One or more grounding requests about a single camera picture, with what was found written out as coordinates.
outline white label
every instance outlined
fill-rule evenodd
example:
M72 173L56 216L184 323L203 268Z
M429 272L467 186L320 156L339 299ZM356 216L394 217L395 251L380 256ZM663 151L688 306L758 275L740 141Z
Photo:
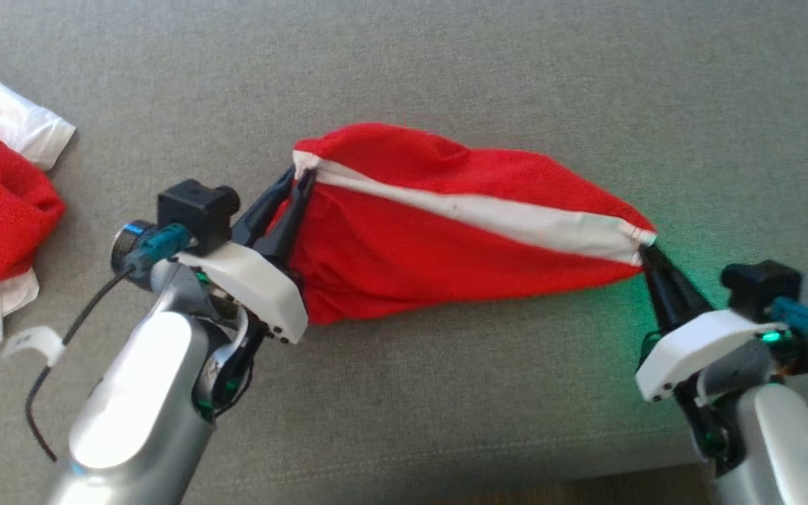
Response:
M36 349L48 358L49 367L54 367L58 358L65 351L64 343L61 342L61 337L55 333L48 326L36 326L28 330L14 335L8 339L6 349L2 352L3 358L8 358L10 355L23 349Z

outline cable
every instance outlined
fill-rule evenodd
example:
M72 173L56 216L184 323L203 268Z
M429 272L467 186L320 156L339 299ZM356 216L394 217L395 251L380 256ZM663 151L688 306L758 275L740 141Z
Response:
M95 306L102 301L102 298L105 297L105 295L108 294L108 292L112 290L115 285L118 285L118 283L125 279L126 276L128 276L132 271L132 267L126 269L123 273L115 275L112 279L110 279L110 281L106 282L102 288L100 288L99 292L96 293L91 300L89 300L89 303L86 304L86 307L83 308L83 311L80 312L79 316L74 319L74 323L70 325L70 329L67 330L67 334L63 339L61 339L61 343L63 345L67 346L68 343L70 343L70 341L74 338L74 335L76 335L77 330L80 329L80 326L83 325L83 322L86 321L89 314L93 312ZM27 420L27 424L29 425L29 430L33 434L33 438L36 439L36 444L39 444L39 447L41 447L46 453L46 456L48 456L48 459L55 462L58 460L58 457L55 456L55 451L48 446L46 439L42 436L42 432L39 431L39 426L36 425L36 421L33 419L33 400L36 399L36 395L39 393L39 388L42 387L42 383L46 381L46 377L48 377L48 374L51 371L52 367L45 367L41 372L39 372L39 377L36 377L33 387L29 390L29 393L27 393L27 400L23 405L23 415Z
M36 377L33 387L29 390L29 394L27 394L27 400L25 403L23 403L23 417L25 417L27 420L29 431L32 432L33 438L36 439L36 444L39 444L39 447L42 447L42 450L45 451L46 456L48 456L48 459L51 459L52 463L55 463L55 461L58 460L58 457L55 456L55 451L48 446L46 439L42 437L42 433L39 431L39 426L36 425L36 421L33 419L33 400L36 398L36 393L39 392L39 388L42 387L42 383L46 380L46 377L48 377L48 372L51 371L51 367L45 367L41 372L39 372L39 377Z

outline gray fabric surface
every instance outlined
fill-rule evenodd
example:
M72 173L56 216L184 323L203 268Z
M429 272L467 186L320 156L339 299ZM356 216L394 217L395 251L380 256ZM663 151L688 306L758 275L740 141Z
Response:
M295 140L352 121L550 154L651 217L715 301L722 266L767 257L806 272L808 301L808 1L459 4L0 4L0 80L79 129L41 297L7 329L64 332L161 189L196 177L250 201ZM118 288L45 385L59 453L151 301ZM421 502L693 460L677 409L634 386L653 326L636 278L267 344L186 502ZM48 472L22 419L41 366L0 359L0 504Z

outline white trim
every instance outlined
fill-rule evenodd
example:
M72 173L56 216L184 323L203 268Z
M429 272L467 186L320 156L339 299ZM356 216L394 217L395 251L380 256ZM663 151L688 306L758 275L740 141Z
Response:
M485 195L445 195L391 186L316 154L295 150L295 178L317 168L317 181L385 198L449 220L559 253L641 265L638 246L657 234L612 215L574 212Z

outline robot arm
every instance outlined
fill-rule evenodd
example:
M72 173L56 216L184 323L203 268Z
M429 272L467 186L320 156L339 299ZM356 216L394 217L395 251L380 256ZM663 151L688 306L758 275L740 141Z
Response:
M699 454L715 462L722 504L808 504L808 406L783 385L808 373L800 273L730 265L730 308L716 311L660 249L642 258L660 325L642 345L642 397L679 403Z
M158 224L134 221L118 233L112 269L129 269L158 298L74 422L46 503L182 501L263 339L298 343L307 327L288 260L314 179L305 173L293 187L290 170L231 233L235 192L186 181L159 195Z

